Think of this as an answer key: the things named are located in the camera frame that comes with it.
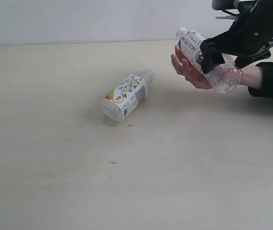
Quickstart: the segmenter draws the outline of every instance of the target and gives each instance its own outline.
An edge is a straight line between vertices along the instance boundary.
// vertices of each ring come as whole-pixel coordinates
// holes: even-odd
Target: table
[[[0,47],[0,230],[273,230],[273,100],[195,89],[175,44]],[[145,69],[109,125],[99,101]]]

